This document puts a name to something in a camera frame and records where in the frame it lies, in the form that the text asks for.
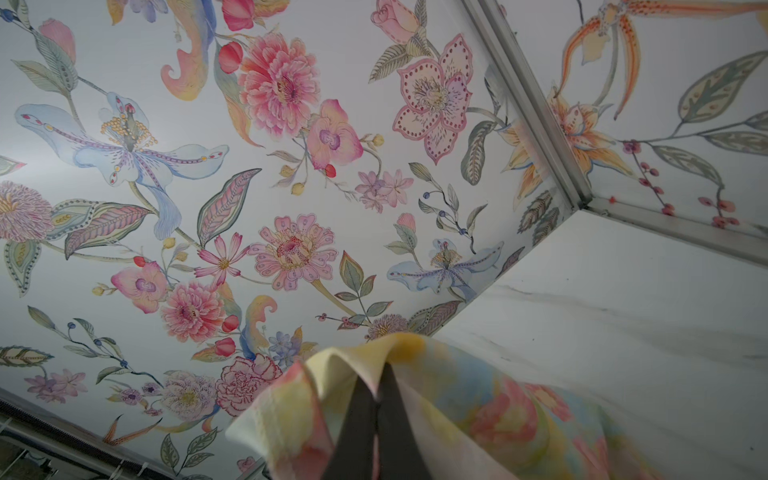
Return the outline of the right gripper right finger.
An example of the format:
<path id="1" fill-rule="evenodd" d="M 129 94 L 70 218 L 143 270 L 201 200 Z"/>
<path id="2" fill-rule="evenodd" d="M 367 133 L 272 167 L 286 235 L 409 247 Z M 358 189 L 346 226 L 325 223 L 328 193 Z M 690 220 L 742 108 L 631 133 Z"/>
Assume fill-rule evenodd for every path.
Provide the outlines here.
<path id="1" fill-rule="evenodd" d="M 432 476 L 418 449 L 394 370 L 384 365 L 377 393 L 379 478 L 427 480 Z"/>

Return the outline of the pastel floral cloth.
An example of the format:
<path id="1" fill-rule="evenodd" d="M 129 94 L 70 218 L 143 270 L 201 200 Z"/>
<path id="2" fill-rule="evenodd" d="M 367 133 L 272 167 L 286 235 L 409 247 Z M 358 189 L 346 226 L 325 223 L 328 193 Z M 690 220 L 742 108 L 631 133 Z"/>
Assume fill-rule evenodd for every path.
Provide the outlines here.
<path id="1" fill-rule="evenodd" d="M 322 479 L 360 377 L 375 397 L 395 373 L 431 479 L 651 479 L 654 471 L 596 403 L 524 383 L 433 338 L 395 333 L 293 366 L 227 437 L 275 479 Z"/>

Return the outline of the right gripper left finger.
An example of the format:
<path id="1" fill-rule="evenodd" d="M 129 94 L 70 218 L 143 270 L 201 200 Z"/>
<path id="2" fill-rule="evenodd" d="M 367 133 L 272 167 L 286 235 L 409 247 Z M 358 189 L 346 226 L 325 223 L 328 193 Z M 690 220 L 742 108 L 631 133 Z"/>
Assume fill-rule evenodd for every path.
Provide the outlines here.
<path id="1" fill-rule="evenodd" d="M 376 400 L 358 377 L 323 480 L 371 480 L 374 473 Z"/>

